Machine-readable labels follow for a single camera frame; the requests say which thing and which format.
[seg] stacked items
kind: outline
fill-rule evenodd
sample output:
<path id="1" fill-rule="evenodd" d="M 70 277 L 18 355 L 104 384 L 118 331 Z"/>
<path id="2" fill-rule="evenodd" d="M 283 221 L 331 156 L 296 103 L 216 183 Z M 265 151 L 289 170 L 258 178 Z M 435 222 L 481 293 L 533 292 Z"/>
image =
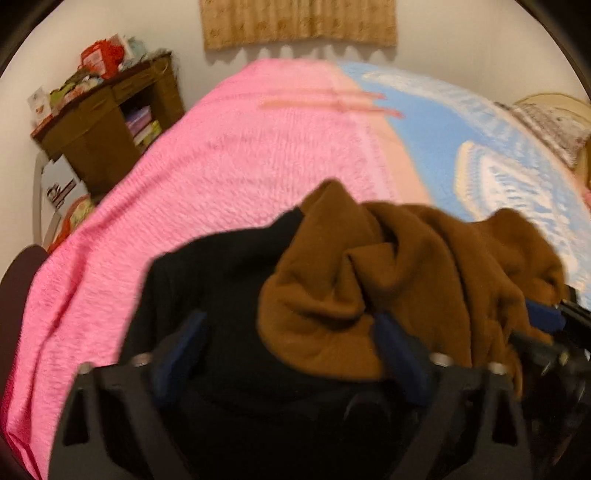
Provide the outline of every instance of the stacked items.
<path id="1" fill-rule="evenodd" d="M 162 133 L 158 120 L 152 120 L 152 112 L 149 106 L 145 106 L 127 116 L 125 123 L 134 138 L 134 144 L 142 153 Z"/>

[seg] red object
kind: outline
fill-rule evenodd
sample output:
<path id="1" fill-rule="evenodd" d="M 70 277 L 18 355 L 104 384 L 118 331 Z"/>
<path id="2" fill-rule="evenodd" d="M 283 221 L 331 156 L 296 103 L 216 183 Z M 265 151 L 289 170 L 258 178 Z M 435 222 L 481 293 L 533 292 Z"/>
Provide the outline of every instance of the red object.
<path id="1" fill-rule="evenodd" d="M 99 40 L 82 52 L 80 61 L 83 66 L 106 80 L 117 74 L 117 67 L 124 55 L 125 50 L 121 45 L 114 45 L 109 40 Z"/>

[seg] wooden cabinet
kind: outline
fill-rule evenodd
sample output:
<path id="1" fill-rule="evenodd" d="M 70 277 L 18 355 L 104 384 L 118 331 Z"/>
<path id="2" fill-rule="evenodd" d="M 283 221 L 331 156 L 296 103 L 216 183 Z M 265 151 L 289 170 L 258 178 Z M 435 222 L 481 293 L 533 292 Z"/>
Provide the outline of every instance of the wooden cabinet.
<path id="1" fill-rule="evenodd" d="M 65 155 L 90 193 L 103 195 L 141 156 L 124 115 L 146 105 L 163 131 L 184 115 L 170 55 L 142 62 L 76 98 L 33 138 L 51 159 Z"/>

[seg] bed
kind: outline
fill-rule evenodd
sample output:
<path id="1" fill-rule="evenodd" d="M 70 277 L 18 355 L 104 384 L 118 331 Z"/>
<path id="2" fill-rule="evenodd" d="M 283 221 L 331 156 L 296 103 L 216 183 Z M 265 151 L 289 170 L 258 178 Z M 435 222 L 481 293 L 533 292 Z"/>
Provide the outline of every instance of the bed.
<path id="1" fill-rule="evenodd" d="M 78 366 L 116 360 L 151 259 L 198 236 L 268 224 L 328 177 L 356 200 L 427 203 L 466 221 L 513 207 L 591 306 L 582 189 L 508 112 L 402 70 L 260 60 L 164 134 L 42 265 L 39 251 L 31 261 L 40 267 L 0 421 L 33 478 L 47 478 Z"/>

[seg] metal screw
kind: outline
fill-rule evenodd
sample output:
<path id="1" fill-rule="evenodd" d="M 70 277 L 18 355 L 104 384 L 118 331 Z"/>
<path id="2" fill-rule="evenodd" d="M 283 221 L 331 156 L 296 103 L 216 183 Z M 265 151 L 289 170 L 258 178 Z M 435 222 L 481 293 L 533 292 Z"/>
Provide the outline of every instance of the metal screw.
<path id="1" fill-rule="evenodd" d="M 140 353 L 131 359 L 131 364 L 134 367 L 143 367 L 148 365 L 152 361 L 151 353 Z"/>
<path id="2" fill-rule="evenodd" d="M 432 353 L 429 358 L 431 362 L 440 367 L 450 367 L 453 365 L 453 359 L 445 353 Z"/>
<path id="3" fill-rule="evenodd" d="M 490 370 L 494 375 L 505 375 L 507 373 L 507 367 L 497 362 L 489 363 L 488 370 Z"/>
<path id="4" fill-rule="evenodd" d="M 78 373 L 80 375 L 89 374 L 94 367 L 95 365 L 92 362 L 84 362 L 78 366 Z"/>
<path id="5" fill-rule="evenodd" d="M 569 353 L 568 352 L 562 352 L 560 354 L 560 356 L 558 357 L 558 363 L 561 366 L 565 366 L 568 363 L 569 359 L 570 359 Z"/>

